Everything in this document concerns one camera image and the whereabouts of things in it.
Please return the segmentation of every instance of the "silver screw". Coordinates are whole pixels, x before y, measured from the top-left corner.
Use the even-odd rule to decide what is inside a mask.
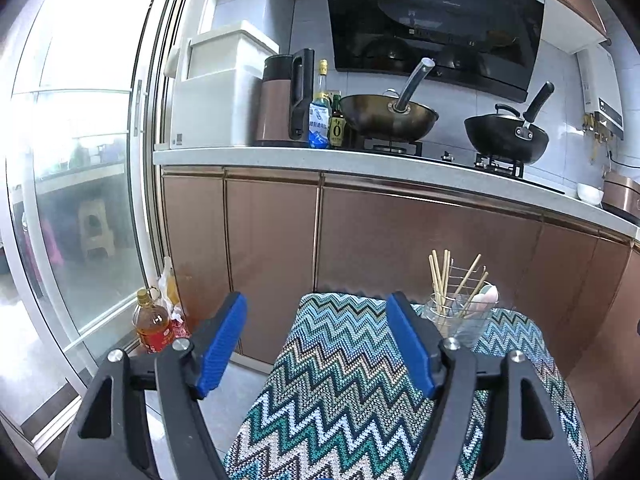
[[[447,337],[442,344],[444,348],[447,350],[459,350],[460,349],[460,341],[458,341],[455,337]]]
[[[511,352],[509,352],[509,359],[514,363],[523,363],[527,360],[527,356],[524,355],[522,350],[511,350]]]
[[[189,345],[191,344],[191,341],[189,341],[187,338],[185,337],[180,337],[178,339],[176,339],[172,344],[172,348],[174,350],[186,350],[187,348],[189,348]]]
[[[109,354],[107,355],[107,359],[112,363],[117,363],[118,361],[122,361],[123,357],[124,357],[124,352],[119,348],[116,348],[115,350],[111,350],[111,352],[109,352]]]

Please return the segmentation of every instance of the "white bowl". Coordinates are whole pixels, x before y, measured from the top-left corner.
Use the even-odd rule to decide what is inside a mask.
[[[598,206],[602,202],[604,192],[593,186],[578,184],[578,197],[587,204]]]

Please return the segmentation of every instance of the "silver wok handle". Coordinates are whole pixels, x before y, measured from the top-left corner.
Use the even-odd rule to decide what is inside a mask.
[[[423,57],[418,63],[418,66],[414,68],[414,71],[411,72],[409,79],[404,85],[404,88],[400,92],[400,97],[398,101],[393,105],[393,109],[395,112],[399,114],[403,114],[406,111],[406,107],[411,100],[411,97],[414,95],[415,90],[418,88],[420,82],[427,76],[431,69],[436,66],[433,59],[428,57]]]

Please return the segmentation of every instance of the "wire basket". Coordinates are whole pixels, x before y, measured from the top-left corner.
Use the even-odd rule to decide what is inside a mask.
[[[471,294],[484,276],[484,267],[472,272],[458,290],[467,271],[460,267],[450,268],[446,294],[442,296],[434,292],[424,306],[422,317],[433,322],[443,337],[455,337],[461,345],[473,348],[484,333],[492,308],[498,302],[470,301]],[[485,281],[479,288],[486,285],[490,286],[491,283]]]

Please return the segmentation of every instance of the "chevron tablecloth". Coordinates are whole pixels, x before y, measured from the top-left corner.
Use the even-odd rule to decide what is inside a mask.
[[[577,408],[540,329],[522,314],[494,309],[474,350],[503,356],[513,348],[536,367],[578,477],[588,480]],[[457,480],[473,478],[486,401],[485,392],[476,392]],[[432,409],[402,364],[385,301],[309,294],[225,468],[230,480],[403,480]]]

